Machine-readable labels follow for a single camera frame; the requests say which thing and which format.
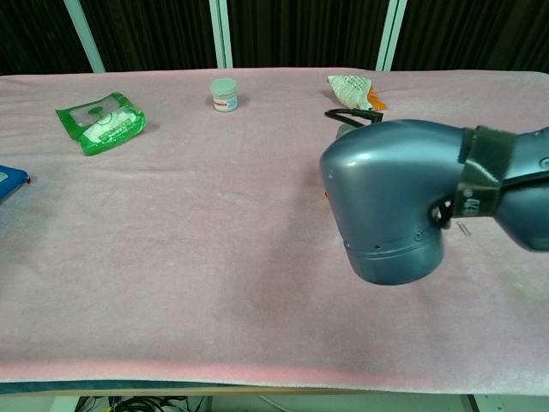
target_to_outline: black curtain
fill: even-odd
[[[217,67],[208,0],[81,0],[107,71]]]
[[[63,0],[0,0],[0,76],[89,71]]]
[[[388,0],[227,3],[235,67],[376,67]]]
[[[408,0],[392,70],[549,72],[549,1]]]

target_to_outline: white jar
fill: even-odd
[[[214,107],[219,112],[231,112],[238,107],[237,83],[233,79],[216,79],[210,85]]]

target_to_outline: green package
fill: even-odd
[[[80,143],[88,156],[127,142],[147,123],[145,113],[119,92],[56,113],[69,136]]]

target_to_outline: table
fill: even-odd
[[[448,231],[443,264],[419,282],[352,272],[317,170],[339,126],[323,117],[338,106],[326,76],[340,73],[373,80],[384,120],[547,122],[541,73],[0,78],[2,163],[33,177],[0,208],[0,382],[548,394],[549,256],[492,220]],[[235,112],[211,105],[220,76],[238,81]],[[53,109],[115,90],[148,128],[85,157]]]

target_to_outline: gray robot arm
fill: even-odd
[[[345,131],[323,153],[320,170],[354,271],[383,285],[428,275],[443,259],[432,212],[455,195],[465,130],[398,120]],[[493,214],[530,251],[549,251],[547,158],[549,128],[518,137]]]

